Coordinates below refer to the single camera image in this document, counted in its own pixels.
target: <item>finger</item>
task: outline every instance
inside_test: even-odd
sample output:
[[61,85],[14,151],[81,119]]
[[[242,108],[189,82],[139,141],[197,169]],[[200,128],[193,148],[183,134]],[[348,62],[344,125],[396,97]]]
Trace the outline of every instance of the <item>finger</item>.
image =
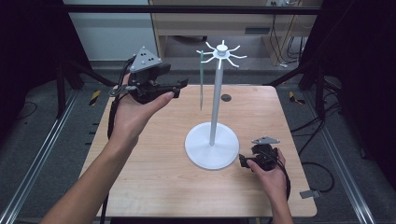
[[174,97],[175,93],[169,91],[157,97],[155,100],[147,104],[150,115],[152,116],[157,111],[166,106]]
[[282,153],[282,151],[279,148],[277,149],[277,156],[279,157],[279,160],[282,162],[282,164],[284,166],[286,166],[286,159],[283,156],[283,153]]
[[250,166],[250,169],[256,174],[263,172],[263,169],[255,161],[247,160],[247,165]]
[[127,75],[124,76],[123,80],[122,80],[122,85],[128,85],[128,80],[129,80],[129,76],[131,74],[128,73]]

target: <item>black curtain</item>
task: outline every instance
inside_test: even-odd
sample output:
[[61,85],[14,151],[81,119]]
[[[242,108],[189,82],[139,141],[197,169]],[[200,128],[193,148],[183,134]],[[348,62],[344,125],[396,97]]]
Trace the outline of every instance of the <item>black curtain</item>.
[[[49,3],[62,5],[63,1],[1,3],[0,141],[22,109],[26,93],[56,79],[61,62],[70,60],[91,69],[68,13],[47,11],[44,5]],[[81,83],[76,70],[68,70],[66,77],[69,82]]]
[[[340,3],[326,0],[323,4],[334,7]],[[340,101],[362,151],[377,161],[396,189],[395,13],[396,1],[393,0],[353,1],[326,42],[320,61],[325,76],[341,80]],[[335,22],[318,18],[315,31],[322,32],[313,30],[304,57],[315,55],[327,34],[325,30]],[[316,74],[308,72],[303,80],[312,80]]]

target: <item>white stand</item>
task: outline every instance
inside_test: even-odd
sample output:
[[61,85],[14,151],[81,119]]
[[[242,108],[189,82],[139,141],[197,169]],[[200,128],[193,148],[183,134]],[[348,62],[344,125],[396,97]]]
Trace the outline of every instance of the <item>white stand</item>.
[[231,62],[229,57],[246,58],[246,56],[237,57],[230,54],[230,51],[238,49],[239,46],[235,49],[227,50],[228,48],[224,45],[224,41],[216,49],[210,48],[214,50],[212,53],[213,57],[201,63],[208,63],[214,58],[219,59],[216,66],[212,120],[211,122],[201,123],[189,131],[186,137],[185,148],[187,155],[196,165],[208,170],[218,170],[230,165],[239,152],[239,141],[236,134],[229,127],[218,123],[219,100],[223,77],[223,64],[221,60],[227,59],[233,66],[238,67],[238,65]]

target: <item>white wall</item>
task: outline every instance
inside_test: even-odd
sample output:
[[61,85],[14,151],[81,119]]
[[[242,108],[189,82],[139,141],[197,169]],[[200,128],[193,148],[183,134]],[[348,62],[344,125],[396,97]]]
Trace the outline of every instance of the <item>white wall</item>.
[[[64,0],[65,4],[148,5],[148,0]],[[158,54],[148,13],[69,13],[90,61],[125,61],[142,46]]]

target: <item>wooden table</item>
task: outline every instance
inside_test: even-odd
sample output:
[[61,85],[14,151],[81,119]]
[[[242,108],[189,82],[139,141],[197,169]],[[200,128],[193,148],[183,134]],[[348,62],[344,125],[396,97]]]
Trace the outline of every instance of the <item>wooden table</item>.
[[[183,89],[180,98],[155,114],[139,137],[139,143],[109,193],[108,217],[270,217],[271,207],[258,178],[242,168],[237,158],[228,167],[208,171],[188,158],[184,141],[189,130],[210,121],[214,86],[204,86],[204,105],[199,86]],[[294,217],[312,217],[317,208],[312,198],[302,199],[308,184],[290,135],[281,104],[273,87],[222,86],[230,102],[220,102],[219,123],[238,137],[240,153],[251,155],[252,139],[264,135],[280,140],[291,181],[289,199]],[[109,100],[83,173],[107,142]]]

